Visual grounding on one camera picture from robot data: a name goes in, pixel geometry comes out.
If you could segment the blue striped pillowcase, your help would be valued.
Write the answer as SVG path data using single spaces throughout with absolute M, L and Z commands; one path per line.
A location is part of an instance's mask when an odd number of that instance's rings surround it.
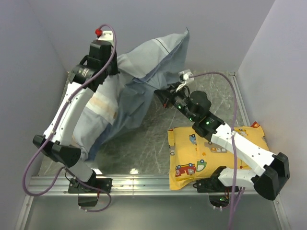
M 118 56 L 120 73 L 99 85 L 74 129 L 83 161 L 93 161 L 102 144 L 141 125 L 154 92 L 179 81 L 189 39 L 189 30 L 169 34 Z

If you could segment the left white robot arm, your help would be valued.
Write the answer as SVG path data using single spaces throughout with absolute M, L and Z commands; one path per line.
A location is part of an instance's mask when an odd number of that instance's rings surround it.
M 82 161 L 81 149 L 72 145 L 73 131 L 98 86 L 108 76 L 118 73 L 116 42 L 94 40 L 88 55 L 72 69 L 66 94 L 53 121 L 44 134 L 33 138 L 39 152 L 61 163 L 86 193 L 96 189 L 96 173 Z

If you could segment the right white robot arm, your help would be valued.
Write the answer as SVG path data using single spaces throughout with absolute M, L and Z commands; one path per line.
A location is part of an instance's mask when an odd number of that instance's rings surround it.
M 289 159 L 283 153 L 274 154 L 235 132 L 222 119 L 210 112 L 211 102 L 202 91 L 190 92 L 187 86 L 171 85 L 154 92 L 164 108 L 175 107 L 193 122 L 193 130 L 201 138 L 233 153 L 250 170 L 222 166 L 211 180 L 212 188 L 221 192 L 235 185 L 253 187 L 267 200 L 275 200 L 290 178 Z

